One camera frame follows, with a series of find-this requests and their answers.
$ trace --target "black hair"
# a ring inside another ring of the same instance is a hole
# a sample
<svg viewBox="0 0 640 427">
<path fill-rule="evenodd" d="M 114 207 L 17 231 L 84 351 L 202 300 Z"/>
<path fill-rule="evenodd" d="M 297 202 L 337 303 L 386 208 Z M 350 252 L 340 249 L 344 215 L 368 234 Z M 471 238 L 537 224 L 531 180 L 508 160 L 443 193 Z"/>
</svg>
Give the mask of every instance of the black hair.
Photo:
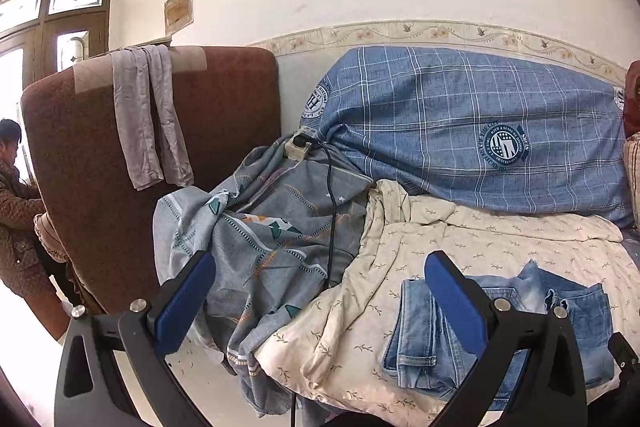
<svg viewBox="0 0 640 427">
<path fill-rule="evenodd" d="M 10 142 L 20 143 L 22 141 L 22 129 L 20 124 L 8 118 L 0 120 L 0 142 L 5 145 Z"/>
</svg>

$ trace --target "patterned coat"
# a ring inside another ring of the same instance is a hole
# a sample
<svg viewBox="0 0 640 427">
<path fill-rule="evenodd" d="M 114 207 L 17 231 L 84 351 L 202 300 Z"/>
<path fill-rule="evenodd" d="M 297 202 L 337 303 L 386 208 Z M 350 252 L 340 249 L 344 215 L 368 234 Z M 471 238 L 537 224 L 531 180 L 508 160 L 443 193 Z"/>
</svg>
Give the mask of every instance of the patterned coat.
<svg viewBox="0 0 640 427">
<path fill-rule="evenodd" d="M 23 298 L 55 291 L 34 247 L 33 217 L 43 212 L 39 192 L 20 183 L 18 169 L 0 160 L 0 279 Z"/>
</svg>

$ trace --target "sofa backrest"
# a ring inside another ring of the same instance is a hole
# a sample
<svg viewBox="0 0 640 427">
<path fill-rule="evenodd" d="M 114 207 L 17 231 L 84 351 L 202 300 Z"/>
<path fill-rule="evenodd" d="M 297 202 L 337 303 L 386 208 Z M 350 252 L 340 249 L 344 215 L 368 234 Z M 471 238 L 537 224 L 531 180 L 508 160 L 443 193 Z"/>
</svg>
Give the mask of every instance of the sofa backrest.
<svg viewBox="0 0 640 427">
<path fill-rule="evenodd" d="M 280 135 L 276 62 L 257 48 L 170 52 L 194 183 L 211 190 L 252 148 Z M 38 187 L 78 277 L 110 313 L 151 298 L 159 287 L 153 212 L 178 187 L 132 187 L 116 129 L 111 57 L 32 84 L 22 113 Z"/>
</svg>

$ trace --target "gray towel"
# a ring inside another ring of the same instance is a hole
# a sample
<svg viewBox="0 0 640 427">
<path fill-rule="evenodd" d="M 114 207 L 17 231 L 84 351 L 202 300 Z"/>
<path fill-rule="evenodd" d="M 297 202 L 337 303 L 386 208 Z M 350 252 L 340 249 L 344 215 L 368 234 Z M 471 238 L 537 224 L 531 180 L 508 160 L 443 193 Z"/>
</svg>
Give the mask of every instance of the gray towel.
<svg viewBox="0 0 640 427">
<path fill-rule="evenodd" d="M 134 188 L 143 190 L 161 180 L 180 187 L 193 184 L 193 171 L 175 113 L 167 47 L 161 44 L 126 48 L 114 52 L 112 58 L 118 136 Z M 151 120 L 149 81 L 158 110 L 162 168 Z"/>
</svg>

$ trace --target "patterned bedsheet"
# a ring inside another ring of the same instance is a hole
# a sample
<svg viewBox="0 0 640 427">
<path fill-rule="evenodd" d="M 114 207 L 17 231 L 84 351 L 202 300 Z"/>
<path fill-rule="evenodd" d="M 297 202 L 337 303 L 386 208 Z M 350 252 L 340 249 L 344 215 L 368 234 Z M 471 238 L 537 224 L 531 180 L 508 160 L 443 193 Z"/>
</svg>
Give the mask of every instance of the patterned bedsheet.
<svg viewBox="0 0 640 427">
<path fill-rule="evenodd" d="M 408 196 L 396 182 L 369 193 L 360 253 L 342 283 L 318 296 L 255 353 L 262 369 L 299 393 L 400 426 L 425 426 L 443 402 L 399 388 L 381 360 L 398 315 L 402 280 L 421 278 L 444 250 L 466 275 L 514 277 L 529 261 L 590 286 L 602 282 L 614 331 L 640 349 L 640 273 L 620 230 L 601 217 L 507 216 Z M 615 382 L 588 391 L 595 399 Z M 494 421 L 488 413 L 483 424 Z"/>
<path fill-rule="evenodd" d="M 559 66 L 446 48 L 348 51 L 302 115 L 362 172 L 476 208 L 633 223 L 622 90 Z"/>
</svg>

